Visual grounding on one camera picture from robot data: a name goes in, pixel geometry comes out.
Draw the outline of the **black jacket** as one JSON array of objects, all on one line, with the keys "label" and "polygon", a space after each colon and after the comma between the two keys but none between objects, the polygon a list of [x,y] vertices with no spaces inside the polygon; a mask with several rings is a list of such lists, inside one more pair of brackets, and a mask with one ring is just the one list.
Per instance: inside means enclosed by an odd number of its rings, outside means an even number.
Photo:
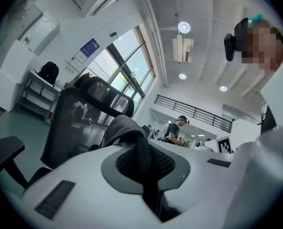
[{"label": "black jacket", "polygon": [[150,210],[161,217],[161,194],[154,171],[152,149],[142,128],[120,115],[108,127],[104,146],[119,148],[102,165],[104,179],[117,191],[142,196]]}]

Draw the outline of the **white metal rack table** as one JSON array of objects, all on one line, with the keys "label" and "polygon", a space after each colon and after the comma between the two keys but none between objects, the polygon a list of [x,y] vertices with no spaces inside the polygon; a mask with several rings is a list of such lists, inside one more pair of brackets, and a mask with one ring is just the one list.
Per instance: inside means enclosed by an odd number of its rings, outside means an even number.
[{"label": "white metal rack table", "polygon": [[62,88],[48,83],[35,70],[30,70],[18,107],[22,106],[42,116],[45,124],[49,125],[61,91]]}]

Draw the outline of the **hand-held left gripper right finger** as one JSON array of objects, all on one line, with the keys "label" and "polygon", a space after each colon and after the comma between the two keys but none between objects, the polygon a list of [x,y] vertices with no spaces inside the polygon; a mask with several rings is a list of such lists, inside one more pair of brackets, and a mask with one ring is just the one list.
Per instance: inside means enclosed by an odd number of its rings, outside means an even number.
[{"label": "hand-held left gripper right finger", "polygon": [[248,145],[236,154],[223,154],[149,141],[184,157],[191,170],[183,184],[165,192],[167,201],[181,214],[162,229],[222,229],[224,220],[248,163]]}]

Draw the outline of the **black balcony railing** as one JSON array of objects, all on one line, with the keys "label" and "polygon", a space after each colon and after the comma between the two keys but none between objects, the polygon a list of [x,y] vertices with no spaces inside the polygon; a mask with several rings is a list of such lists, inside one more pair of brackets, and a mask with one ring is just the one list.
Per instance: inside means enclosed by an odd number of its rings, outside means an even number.
[{"label": "black balcony railing", "polygon": [[176,111],[178,113],[182,113],[190,118],[194,118],[211,126],[217,127],[227,133],[231,133],[232,130],[231,121],[226,120],[210,112],[207,112],[198,107],[185,104],[183,102],[176,101],[162,95],[157,95],[154,103],[166,107],[168,109],[171,109],[173,111]]}]

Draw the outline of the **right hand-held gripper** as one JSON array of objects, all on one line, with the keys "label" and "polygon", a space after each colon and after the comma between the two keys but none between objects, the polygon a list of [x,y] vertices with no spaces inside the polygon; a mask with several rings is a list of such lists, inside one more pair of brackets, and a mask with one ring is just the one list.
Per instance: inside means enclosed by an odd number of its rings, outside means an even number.
[{"label": "right hand-held gripper", "polygon": [[234,153],[228,136],[216,139],[216,145],[217,145],[218,153],[228,153],[228,154]]}]

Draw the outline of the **teal face mask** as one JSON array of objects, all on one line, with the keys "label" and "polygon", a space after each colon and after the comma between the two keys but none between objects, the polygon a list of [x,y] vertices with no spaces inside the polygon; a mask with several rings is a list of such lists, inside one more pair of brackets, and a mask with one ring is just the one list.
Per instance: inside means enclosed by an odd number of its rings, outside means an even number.
[{"label": "teal face mask", "polygon": [[261,20],[264,20],[264,17],[262,14],[256,14],[255,16],[251,17],[248,19],[248,23],[257,23],[260,22]]}]

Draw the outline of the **white wall poster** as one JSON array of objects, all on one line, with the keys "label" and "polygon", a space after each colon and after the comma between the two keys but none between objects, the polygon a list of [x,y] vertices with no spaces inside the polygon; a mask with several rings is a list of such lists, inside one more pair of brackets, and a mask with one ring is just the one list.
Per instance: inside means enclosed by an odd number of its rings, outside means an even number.
[{"label": "white wall poster", "polygon": [[75,53],[74,58],[80,63],[80,64],[84,64],[88,57],[83,53],[82,50],[79,50]]}]

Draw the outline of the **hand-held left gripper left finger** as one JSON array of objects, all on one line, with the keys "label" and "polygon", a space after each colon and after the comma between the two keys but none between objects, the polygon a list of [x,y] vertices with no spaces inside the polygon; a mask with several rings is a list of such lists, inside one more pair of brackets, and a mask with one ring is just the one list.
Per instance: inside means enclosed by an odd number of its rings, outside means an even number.
[{"label": "hand-held left gripper left finger", "polygon": [[[24,192],[25,217],[37,229],[158,229],[161,222],[142,199],[141,184],[121,174],[114,160],[108,163],[108,173],[117,186],[102,175],[103,161],[126,151],[110,146],[69,159]],[[62,181],[74,186],[49,219],[36,209]]]}]

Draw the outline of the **black rounded bag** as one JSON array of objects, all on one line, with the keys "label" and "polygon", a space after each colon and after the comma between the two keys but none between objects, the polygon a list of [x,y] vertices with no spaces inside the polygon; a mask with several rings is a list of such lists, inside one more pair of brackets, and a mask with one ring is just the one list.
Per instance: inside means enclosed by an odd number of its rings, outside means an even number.
[{"label": "black rounded bag", "polygon": [[47,62],[40,68],[38,76],[47,81],[49,84],[54,85],[56,78],[59,74],[58,66],[53,62]]}]

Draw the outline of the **black mesh office chair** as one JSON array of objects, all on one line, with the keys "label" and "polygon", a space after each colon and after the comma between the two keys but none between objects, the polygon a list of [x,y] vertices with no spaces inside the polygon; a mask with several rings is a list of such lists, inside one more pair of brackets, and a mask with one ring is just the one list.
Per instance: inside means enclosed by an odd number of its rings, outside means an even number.
[{"label": "black mesh office chair", "polygon": [[119,36],[83,72],[129,96],[137,110],[156,77],[141,27]]},{"label": "black mesh office chair", "polygon": [[132,117],[132,98],[109,85],[100,77],[90,77],[78,86],[63,89],[58,97],[41,167],[27,181],[14,163],[24,149],[16,136],[0,139],[0,171],[6,169],[24,189],[70,158],[104,147],[106,131],[119,115]]}]

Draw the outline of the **blue wall poster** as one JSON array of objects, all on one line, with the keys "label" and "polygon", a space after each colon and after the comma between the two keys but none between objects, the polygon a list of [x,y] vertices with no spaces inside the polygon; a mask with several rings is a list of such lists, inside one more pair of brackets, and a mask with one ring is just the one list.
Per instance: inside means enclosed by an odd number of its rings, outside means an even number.
[{"label": "blue wall poster", "polygon": [[88,41],[84,46],[80,48],[80,51],[89,58],[97,49],[100,48],[100,45],[97,43],[97,41],[92,38],[90,41]]}]

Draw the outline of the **ceiling air conditioner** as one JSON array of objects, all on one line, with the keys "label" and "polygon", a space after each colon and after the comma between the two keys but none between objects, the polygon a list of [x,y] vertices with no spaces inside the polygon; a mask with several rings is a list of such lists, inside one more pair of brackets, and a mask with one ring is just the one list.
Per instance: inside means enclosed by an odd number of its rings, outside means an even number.
[{"label": "ceiling air conditioner", "polygon": [[173,60],[179,63],[191,63],[193,45],[193,39],[183,38],[182,35],[177,35],[176,38],[172,39]]}]

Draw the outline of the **person's black buttoned top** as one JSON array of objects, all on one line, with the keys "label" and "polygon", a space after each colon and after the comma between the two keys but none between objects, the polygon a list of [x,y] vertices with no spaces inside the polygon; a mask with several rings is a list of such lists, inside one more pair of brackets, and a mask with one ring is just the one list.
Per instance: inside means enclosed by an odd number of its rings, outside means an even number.
[{"label": "person's black buttoned top", "polygon": [[275,118],[268,106],[265,103],[261,110],[261,134],[273,130],[276,127]]}]

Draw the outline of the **plastic-wrapped white pallet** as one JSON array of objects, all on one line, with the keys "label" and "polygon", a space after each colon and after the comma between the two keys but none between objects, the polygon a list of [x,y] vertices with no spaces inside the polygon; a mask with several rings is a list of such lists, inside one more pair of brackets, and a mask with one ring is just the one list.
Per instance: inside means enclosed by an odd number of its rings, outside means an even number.
[{"label": "plastic-wrapped white pallet", "polygon": [[21,36],[20,42],[39,56],[47,44],[59,33],[61,23],[46,11]]}]

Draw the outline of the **gray metal locker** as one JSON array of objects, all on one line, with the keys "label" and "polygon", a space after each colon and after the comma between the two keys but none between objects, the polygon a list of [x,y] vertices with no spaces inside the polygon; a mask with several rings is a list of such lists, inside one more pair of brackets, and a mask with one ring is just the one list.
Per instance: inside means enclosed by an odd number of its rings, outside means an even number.
[{"label": "gray metal locker", "polygon": [[6,12],[7,33],[15,40],[20,39],[42,15],[43,12],[31,0],[15,0]]}]

